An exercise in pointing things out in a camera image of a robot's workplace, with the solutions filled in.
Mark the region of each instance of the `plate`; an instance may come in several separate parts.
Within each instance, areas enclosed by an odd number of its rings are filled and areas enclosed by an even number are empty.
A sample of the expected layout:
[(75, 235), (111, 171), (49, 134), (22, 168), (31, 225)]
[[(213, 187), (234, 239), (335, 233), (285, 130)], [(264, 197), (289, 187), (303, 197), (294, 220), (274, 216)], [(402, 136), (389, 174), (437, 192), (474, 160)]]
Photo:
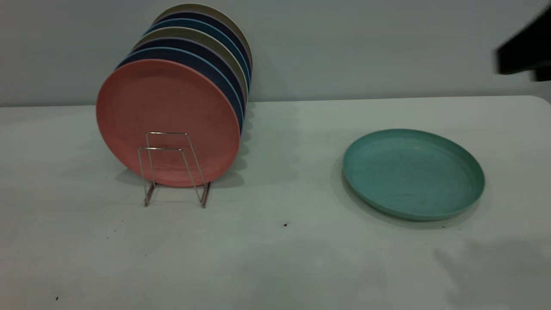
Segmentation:
[[(239, 149), (239, 123), (224, 93), (203, 74), (172, 61), (139, 60), (118, 68), (100, 89), (96, 118), (108, 148), (138, 174), (137, 150), (146, 146), (148, 131), (188, 133), (207, 182), (229, 169)], [(150, 143), (182, 148), (196, 184), (202, 184), (187, 139), (152, 135)], [(151, 154), (158, 183), (192, 185), (181, 153)], [(147, 151), (142, 160), (150, 180)]]
[(235, 56), (231, 53), (230, 50), (228, 50), (227, 47), (224, 46), (224, 44), (202, 31), (184, 27), (161, 28), (143, 36), (138, 41), (138, 43), (134, 45), (134, 48), (132, 50), (137, 49), (139, 46), (145, 44), (148, 41), (162, 38), (180, 38), (192, 40), (213, 50), (230, 65), (231, 69), (237, 74), (240, 81), (245, 81), (245, 83), (247, 84), (247, 92), (249, 92), (250, 85), (247, 82), (245, 72), (243, 71), (243, 68), (241, 67)]
[(484, 189), (484, 173), (461, 146), (432, 133), (391, 129), (356, 140), (343, 159), (344, 175), (372, 207), (415, 221), (453, 217)]
[(245, 104), (247, 102), (246, 86), (241, 85), (241, 82), (238, 80), (236, 74), (231, 70), (230, 66), (219, 55), (216, 55), (215, 52), (205, 46), (200, 45), (199, 43), (178, 38), (162, 38), (147, 41), (146, 43), (141, 44), (138, 48), (134, 49), (133, 52), (149, 49), (152, 47), (173, 47), (175, 49), (185, 50), (195, 55), (201, 56), (206, 61), (213, 64), (222, 72), (222, 74), (226, 78), (228, 78), (234, 89), (240, 90), (239, 92), (237, 92), (237, 94), (239, 95), (241, 102), (244, 103), (242, 105), (242, 112), (243, 114), (245, 114)]
[(239, 38), (239, 40), (244, 45), (244, 47), (246, 49), (246, 52), (249, 56), (249, 59), (250, 59), (250, 62), (251, 62), (250, 65), (251, 65), (251, 69), (252, 69), (253, 65), (252, 65), (251, 48), (249, 46), (249, 42), (247, 42), (247, 39), (245, 38), (245, 35), (241, 31), (241, 29), (239, 29), (239, 27), (234, 23), (233, 20), (231, 20), (228, 16), (226, 16), (225, 14), (223, 14), (222, 12), (220, 12), (220, 11), (214, 9), (214, 8), (203, 6), (201, 4), (193, 4), (193, 3), (181, 4), (179, 6), (174, 6), (172, 8), (167, 9), (166, 11), (162, 12), (155, 19), (153, 24), (156, 24), (159, 21), (162, 21), (162, 20), (165, 20), (165, 19), (173, 18), (172, 17), (173, 14), (185, 13), (185, 12), (195, 12), (195, 13), (207, 15), (207, 16), (210, 16), (210, 17), (212, 17), (213, 19), (215, 19), (219, 22), (222, 22), (224, 25), (226, 25)]
[(203, 57), (190, 53), (188, 51), (175, 49), (172, 47), (152, 47), (150, 49), (136, 51), (128, 55), (117, 67), (124, 66), (127, 63), (143, 59), (163, 59), (180, 63), (193, 68), (210, 79), (228, 98), (231, 106), (234, 108), (239, 128), (243, 128), (243, 104), (240, 102), (237, 91), (231, 85), (220, 70), (206, 61)]
[(178, 19), (169, 19), (163, 22), (157, 23), (147, 30), (145, 34), (148, 34), (152, 31), (167, 28), (167, 27), (185, 27), (196, 29), (202, 31), (220, 41), (224, 46), (226, 46), (235, 58), (239, 61), (240, 66), (243, 68), (243, 71), (246, 73), (247, 81), (251, 82), (251, 70), (250, 65), (247, 64), (247, 59), (244, 54), (239, 50), (237, 45), (222, 31), (217, 29), (214, 26), (211, 26), (200, 20), (188, 19), (188, 18), (178, 18)]

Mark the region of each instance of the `pink plate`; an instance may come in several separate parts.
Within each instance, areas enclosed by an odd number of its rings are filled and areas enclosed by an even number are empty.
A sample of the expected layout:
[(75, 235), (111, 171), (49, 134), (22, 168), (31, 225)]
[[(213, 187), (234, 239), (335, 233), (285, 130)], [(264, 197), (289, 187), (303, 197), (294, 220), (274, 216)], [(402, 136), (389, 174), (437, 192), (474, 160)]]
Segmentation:
[[(131, 62), (111, 74), (101, 87), (96, 118), (105, 143), (130, 170), (140, 174), (138, 147), (148, 131), (186, 132), (205, 181), (229, 169), (239, 150), (239, 123), (229, 101), (199, 72), (167, 60)], [(196, 184), (203, 181), (185, 136), (149, 135), (150, 146), (181, 148)], [(155, 181), (192, 186), (178, 151), (151, 151)], [(145, 177), (151, 180), (148, 151), (142, 151)]]

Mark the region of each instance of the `gray wall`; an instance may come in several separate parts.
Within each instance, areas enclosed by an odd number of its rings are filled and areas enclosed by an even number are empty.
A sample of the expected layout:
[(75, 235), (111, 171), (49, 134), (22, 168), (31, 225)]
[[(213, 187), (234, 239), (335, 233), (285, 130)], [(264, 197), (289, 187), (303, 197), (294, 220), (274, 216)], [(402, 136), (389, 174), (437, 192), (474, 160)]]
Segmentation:
[[(547, 0), (211, 0), (254, 55), (251, 100), (536, 94), (493, 50)], [(0, 104), (93, 103), (151, 21), (180, 1), (2, 0)]]

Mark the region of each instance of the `black object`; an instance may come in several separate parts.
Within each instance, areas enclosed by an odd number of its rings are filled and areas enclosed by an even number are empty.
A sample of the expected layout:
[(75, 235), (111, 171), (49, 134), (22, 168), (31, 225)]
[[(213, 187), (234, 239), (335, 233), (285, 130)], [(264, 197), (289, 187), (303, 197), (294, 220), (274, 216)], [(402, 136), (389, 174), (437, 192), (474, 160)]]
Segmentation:
[(499, 74), (534, 70), (535, 81), (551, 81), (551, 7), (497, 50)]

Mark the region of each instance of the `white table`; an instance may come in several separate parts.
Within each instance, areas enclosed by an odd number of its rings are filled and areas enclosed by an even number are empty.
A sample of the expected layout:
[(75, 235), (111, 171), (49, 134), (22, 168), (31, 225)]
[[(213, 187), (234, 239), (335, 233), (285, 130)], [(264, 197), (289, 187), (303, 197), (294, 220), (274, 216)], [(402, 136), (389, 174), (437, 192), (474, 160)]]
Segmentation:
[[(93, 106), (0, 108), (0, 308), (551, 308), (544, 100), (247, 108), (240, 155), (206, 209), (171, 188), (144, 208), (141, 178), (104, 145)], [(365, 206), (343, 183), (342, 155), (395, 127), (469, 150), (487, 178), (479, 204), (430, 223)]]

